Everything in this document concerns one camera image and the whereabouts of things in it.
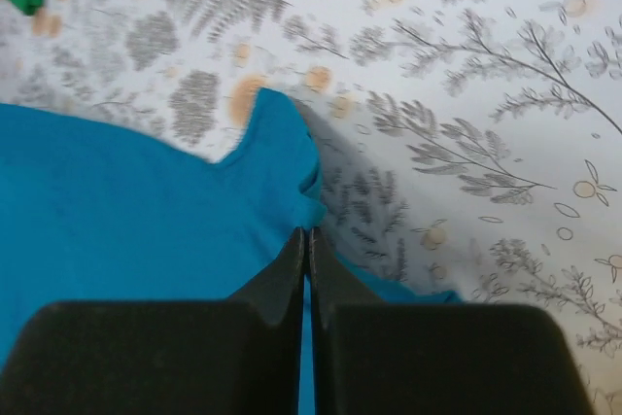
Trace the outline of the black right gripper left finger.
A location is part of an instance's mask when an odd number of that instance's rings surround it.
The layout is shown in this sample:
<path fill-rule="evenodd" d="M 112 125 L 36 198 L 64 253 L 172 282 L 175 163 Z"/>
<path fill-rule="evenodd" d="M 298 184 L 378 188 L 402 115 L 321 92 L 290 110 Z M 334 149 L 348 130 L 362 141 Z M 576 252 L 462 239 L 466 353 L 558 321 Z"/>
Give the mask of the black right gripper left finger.
<path fill-rule="evenodd" d="M 212 301 L 65 301 L 26 323 L 5 414 L 294 414 L 305 233 Z"/>

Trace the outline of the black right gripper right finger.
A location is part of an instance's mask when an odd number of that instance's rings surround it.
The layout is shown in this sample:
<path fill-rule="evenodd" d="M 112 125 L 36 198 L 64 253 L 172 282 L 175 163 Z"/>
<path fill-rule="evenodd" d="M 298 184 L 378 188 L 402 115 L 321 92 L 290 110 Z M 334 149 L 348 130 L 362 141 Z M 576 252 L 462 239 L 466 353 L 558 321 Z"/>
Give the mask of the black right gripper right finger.
<path fill-rule="evenodd" d="M 320 414 L 589 414 L 566 340 L 528 305 L 392 304 L 308 236 Z"/>

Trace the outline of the blue t shirt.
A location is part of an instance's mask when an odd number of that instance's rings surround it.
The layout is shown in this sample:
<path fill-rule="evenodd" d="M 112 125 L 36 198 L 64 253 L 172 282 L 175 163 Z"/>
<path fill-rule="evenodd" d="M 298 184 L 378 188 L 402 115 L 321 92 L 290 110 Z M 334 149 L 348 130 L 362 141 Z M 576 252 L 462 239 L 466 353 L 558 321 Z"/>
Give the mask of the blue t shirt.
<path fill-rule="evenodd" d="M 209 163 L 103 122 L 1 108 L 1 373 L 26 323 L 65 301 L 212 301 L 273 262 L 326 209 L 317 145 L 262 89 L 239 145 Z M 315 410 L 311 301 L 298 408 Z"/>

